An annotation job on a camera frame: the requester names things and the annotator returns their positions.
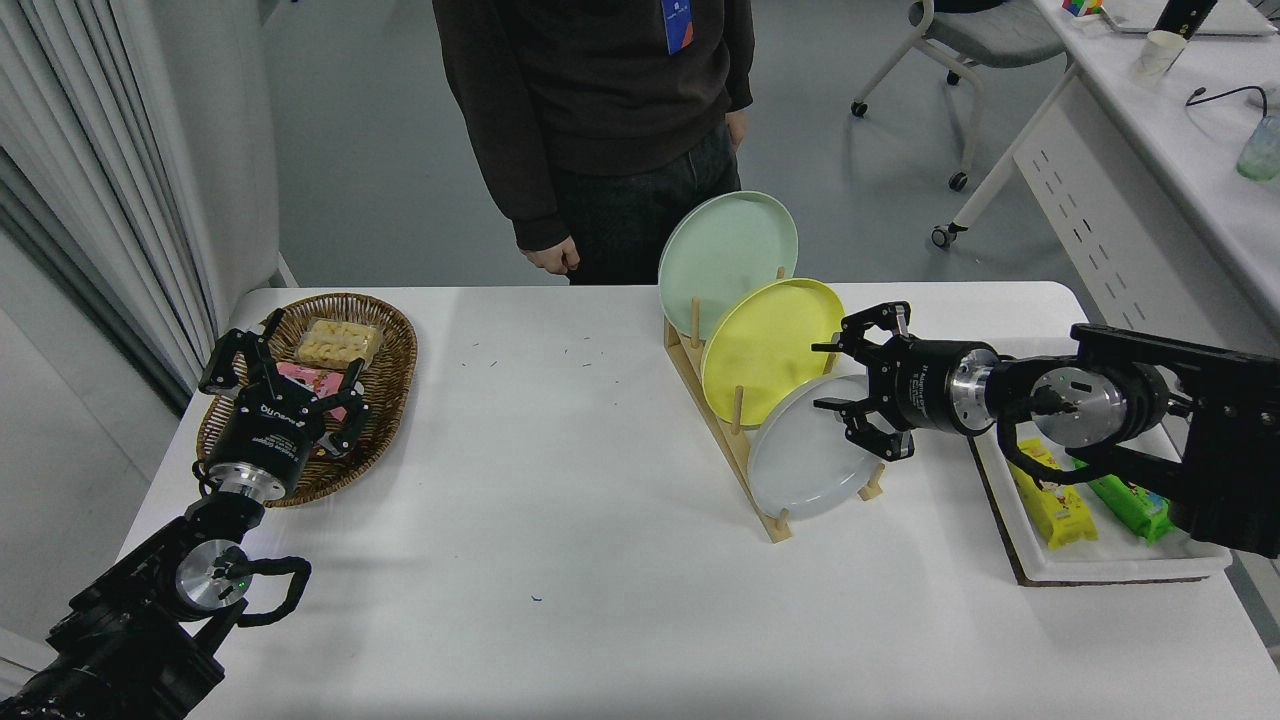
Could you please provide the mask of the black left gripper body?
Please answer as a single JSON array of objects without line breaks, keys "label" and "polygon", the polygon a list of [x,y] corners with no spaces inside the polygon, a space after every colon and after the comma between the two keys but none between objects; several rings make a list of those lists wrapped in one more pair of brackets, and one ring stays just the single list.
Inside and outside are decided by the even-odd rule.
[{"label": "black left gripper body", "polygon": [[317,397],[302,388],[242,389],[205,468],[252,466],[276,480],[298,480],[323,433]]}]

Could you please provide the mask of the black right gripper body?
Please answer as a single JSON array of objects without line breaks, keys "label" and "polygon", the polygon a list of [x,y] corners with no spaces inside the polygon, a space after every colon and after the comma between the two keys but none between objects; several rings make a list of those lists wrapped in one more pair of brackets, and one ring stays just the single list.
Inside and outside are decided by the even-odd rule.
[{"label": "black right gripper body", "polygon": [[959,341],[900,334],[868,348],[870,397],[896,430],[959,433],[951,382],[961,359]]}]

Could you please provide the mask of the person's right hand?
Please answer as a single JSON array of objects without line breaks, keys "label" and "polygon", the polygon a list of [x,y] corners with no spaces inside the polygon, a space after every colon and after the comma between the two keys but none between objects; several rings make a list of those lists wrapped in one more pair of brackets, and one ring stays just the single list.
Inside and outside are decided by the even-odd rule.
[{"label": "person's right hand", "polygon": [[553,275],[568,275],[580,266],[580,255],[572,236],[541,250],[522,250],[522,255],[534,265]]}]

